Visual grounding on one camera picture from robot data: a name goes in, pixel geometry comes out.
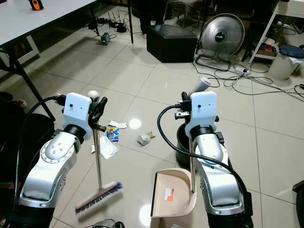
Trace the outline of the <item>orange black handheld device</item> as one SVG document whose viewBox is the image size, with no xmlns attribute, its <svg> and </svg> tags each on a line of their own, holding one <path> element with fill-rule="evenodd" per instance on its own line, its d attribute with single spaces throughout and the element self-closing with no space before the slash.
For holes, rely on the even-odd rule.
<svg viewBox="0 0 304 228">
<path fill-rule="evenodd" d="M 31 9 L 33 11 L 41 11 L 44 9 L 43 3 L 41 2 L 41 0 L 28 0 Z"/>
</svg>

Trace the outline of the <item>blue snack wrapper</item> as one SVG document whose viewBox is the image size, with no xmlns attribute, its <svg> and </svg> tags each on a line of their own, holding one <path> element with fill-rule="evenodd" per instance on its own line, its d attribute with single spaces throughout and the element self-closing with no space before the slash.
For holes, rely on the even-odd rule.
<svg viewBox="0 0 304 228">
<path fill-rule="evenodd" d="M 109 141 L 113 144 L 116 144 L 119 142 L 119 128 L 108 125 L 106 128 L 106 137 L 108 137 Z"/>
</svg>

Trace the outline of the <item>black object at edge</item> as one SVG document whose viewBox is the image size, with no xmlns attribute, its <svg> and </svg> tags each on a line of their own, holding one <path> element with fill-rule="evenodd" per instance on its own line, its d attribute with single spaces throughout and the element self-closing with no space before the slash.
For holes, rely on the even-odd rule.
<svg viewBox="0 0 304 228">
<path fill-rule="evenodd" d="M 304 180 L 293 185 L 292 191 L 296 193 L 295 208 L 300 228 L 304 228 Z"/>
</svg>

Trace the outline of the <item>broom with purple bristles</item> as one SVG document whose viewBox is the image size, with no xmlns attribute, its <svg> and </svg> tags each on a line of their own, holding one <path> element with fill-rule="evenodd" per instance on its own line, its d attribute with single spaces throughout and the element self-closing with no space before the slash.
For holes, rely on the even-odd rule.
<svg viewBox="0 0 304 228">
<path fill-rule="evenodd" d="M 98 101 L 102 97 L 100 97 L 100 94 L 97 91 L 91 90 L 87 93 L 87 96 L 91 98 L 91 100 Z M 90 110 L 89 110 L 89 119 L 88 123 L 90 125 Z M 97 180 L 98 180 L 98 190 L 95 191 L 92 195 L 90 195 L 87 199 L 82 200 L 82 202 L 79 202 L 75 206 L 75 213 L 79 214 L 83 211 L 86 211 L 87 209 L 93 207 L 95 204 L 101 202 L 105 198 L 108 198 L 108 196 L 117 193 L 119 189 L 122 188 L 122 184 L 119 182 L 111 181 L 108 184 L 103 184 L 102 182 L 102 176 L 101 176 L 101 159 L 103 158 L 100 153 L 99 148 L 99 137 L 102 135 L 106 135 L 105 132 L 94 130 L 93 129 L 93 154 L 95 155 L 95 161 L 97 165 Z"/>
</svg>

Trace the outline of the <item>white table with black legs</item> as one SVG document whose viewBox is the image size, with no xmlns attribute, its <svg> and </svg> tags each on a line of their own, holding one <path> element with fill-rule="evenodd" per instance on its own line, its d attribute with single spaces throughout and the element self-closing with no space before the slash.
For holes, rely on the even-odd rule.
<svg viewBox="0 0 304 228">
<path fill-rule="evenodd" d="M 44 9 L 32 11 L 26 0 L 8 0 L 0 5 L 0 41 L 8 50 L 14 48 L 19 39 L 52 26 L 71 16 L 91 21 L 90 10 L 99 0 L 42 0 Z M 51 87 L 59 82 L 76 83 L 81 88 L 89 84 L 102 70 L 129 46 L 123 40 L 115 40 L 108 46 L 100 44 L 98 37 L 77 30 L 67 37 L 50 37 L 39 44 L 50 43 L 37 59 L 20 64 L 26 78 L 5 89 L 15 96 L 20 95 L 26 108 L 32 108 L 40 98 L 51 94 Z"/>
</svg>

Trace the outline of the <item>black round waste bin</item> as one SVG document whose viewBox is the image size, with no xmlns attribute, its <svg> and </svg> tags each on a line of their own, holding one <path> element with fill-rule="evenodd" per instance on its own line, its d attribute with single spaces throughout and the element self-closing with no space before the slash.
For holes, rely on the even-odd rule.
<svg viewBox="0 0 304 228">
<path fill-rule="evenodd" d="M 180 125 L 180 127 L 177 130 L 177 139 L 178 139 L 178 148 L 185 150 L 186 152 L 189 152 L 190 149 L 190 140 L 189 137 L 185 134 L 185 126 L 187 124 L 183 123 Z M 180 152 L 176 152 L 175 154 L 176 161 L 178 162 L 178 165 L 182 167 L 183 169 L 190 170 L 190 157 L 186 156 Z"/>
</svg>

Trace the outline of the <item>white bucket with blue lid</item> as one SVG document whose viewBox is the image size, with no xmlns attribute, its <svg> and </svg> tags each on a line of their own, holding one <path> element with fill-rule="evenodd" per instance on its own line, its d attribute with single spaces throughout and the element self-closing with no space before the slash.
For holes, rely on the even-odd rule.
<svg viewBox="0 0 304 228">
<path fill-rule="evenodd" d="M 302 63 L 304 63 L 304 48 L 283 44 L 267 73 L 273 79 L 287 80 Z"/>
</svg>

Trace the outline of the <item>crumpled white paper ball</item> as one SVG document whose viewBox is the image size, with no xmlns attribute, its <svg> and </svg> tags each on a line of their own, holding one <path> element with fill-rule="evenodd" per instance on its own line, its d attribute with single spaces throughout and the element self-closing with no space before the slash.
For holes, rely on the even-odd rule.
<svg viewBox="0 0 304 228">
<path fill-rule="evenodd" d="M 146 146 L 150 143 L 152 139 L 154 139 L 156 136 L 152 131 L 149 133 L 141 134 L 137 137 L 137 143 L 139 143 L 140 146 Z"/>
</svg>

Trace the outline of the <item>black adapter with green light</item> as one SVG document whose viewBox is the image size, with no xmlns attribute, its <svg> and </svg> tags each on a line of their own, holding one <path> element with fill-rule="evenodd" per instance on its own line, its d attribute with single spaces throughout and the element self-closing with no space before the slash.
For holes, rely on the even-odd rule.
<svg viewBox="0 0 304 228">
<path fill-rule="evenodd" d="M 108 32 L 103 33 L 100 36 L 100 39 L 101 39 L 101 44 L 104 46 L 108 46 L 109 42 L 111 41 L 111 38 L 110 38 L 110 35 Z"/>
</svg>

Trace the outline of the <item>white shelf table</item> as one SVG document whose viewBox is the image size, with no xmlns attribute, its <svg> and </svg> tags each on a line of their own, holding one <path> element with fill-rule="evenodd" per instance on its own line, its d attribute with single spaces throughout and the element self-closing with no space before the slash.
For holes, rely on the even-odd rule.
<svg viewBox="0 0 304 228">
<path fill-rule="evenodd" d="M 253 7 L 256 15 L 253 16 L 250 31 L 256 45 L 251 49 L 249 63 L 256 59 L 258 49 L 277 15 L 304 18 L 304 0 L 254 0 Z"/>
</svg>

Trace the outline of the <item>person legs in black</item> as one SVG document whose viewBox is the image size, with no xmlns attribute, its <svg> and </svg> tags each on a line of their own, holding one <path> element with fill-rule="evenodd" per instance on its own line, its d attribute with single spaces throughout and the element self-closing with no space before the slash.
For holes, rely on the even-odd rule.
<svg viewBox="0 0 304 228">
<path fill-rule="evenodd" d="M 155 21 L 155 25 L 164 24 L 166 0 L 137 0 L 137 2 L 142 36 L 147 39 L 151 21 Z"/>
</svg>

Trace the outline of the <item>black square ottoman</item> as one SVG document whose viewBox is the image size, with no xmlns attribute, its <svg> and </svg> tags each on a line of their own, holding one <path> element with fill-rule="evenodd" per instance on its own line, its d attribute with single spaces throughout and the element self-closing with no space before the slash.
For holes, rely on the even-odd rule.
<svg viewBox="0 0 304 228">
<path fill-rule="evenodd" d="M 162 63 L 191 63 L 198 37 L 195 33 L 169 24 L 149 26 L 146 50 Z"/>
</svg>

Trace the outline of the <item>beige long-handled dustpan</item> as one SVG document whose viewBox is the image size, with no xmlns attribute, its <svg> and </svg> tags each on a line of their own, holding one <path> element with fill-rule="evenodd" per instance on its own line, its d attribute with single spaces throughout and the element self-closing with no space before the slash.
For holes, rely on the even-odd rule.
<svg viewBox="0 0 304 228">
<path fill-rule="evenodd" d="M 189 100 L 192 93 L 206 91 L 210 87 L 210 81 L 200 78 L 195 88 L 188 93 Z M 215 169 L 223 158 L 222 145 L 215 133 L 201 134 L 195 139 L 190 139 L 189 152 L 178 148 L 165 135 L 161 127 L 161 118 L 169 110 L 174 109 L 171 105 L 161 111 L 157 118 L 159 134 L 165 142 L 176 152 L 190 157 L 191 170 L 186 169 L 164 169 L 155 175 L 154 192 L 151 216 L 154 218 L 182 217 L 191 213 L 196 205 L 195 174 L 200 176 L 200 191 L 205 200 L 208 214 L 214 213 L 213 191 L 209 183 L 207 173 Z"/>
</svg>

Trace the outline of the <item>white power strip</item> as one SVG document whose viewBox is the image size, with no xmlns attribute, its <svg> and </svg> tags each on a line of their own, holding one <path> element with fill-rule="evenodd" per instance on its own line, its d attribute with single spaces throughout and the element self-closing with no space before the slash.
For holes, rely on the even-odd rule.
<svg viewBox="0 0 304 228">
<path fill-rule="evenodd" d="M 239 76 L 247 76 L 247 75 L 250 75 L 250 73 L 251 73 L 251 71 L 248 68 L 243 67 L 241 65 L 235 66 L 234 72 L 235 72 L 235 74 L 237 74 Z"/>
</svg>

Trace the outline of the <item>round dish heater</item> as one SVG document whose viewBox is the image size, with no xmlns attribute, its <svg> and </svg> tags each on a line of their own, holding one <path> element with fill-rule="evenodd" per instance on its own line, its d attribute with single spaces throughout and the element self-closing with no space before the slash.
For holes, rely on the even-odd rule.
<svg viewBox="0 0 304 228">
<path fill-rule="evenodd" d="M 221 13 L 209 19 L 202 28 L 198 39 L 198 49 L 202 51 L 194 63 L 210 69 L 227 72 L 232 63 L 229 57 L 236 54 L 245 40 L 245 26 L 234 14 Z M 201 63 L 200 59 L 223 62 L 226 68 L 220 68 L 209 63 Z"/>
</svg>

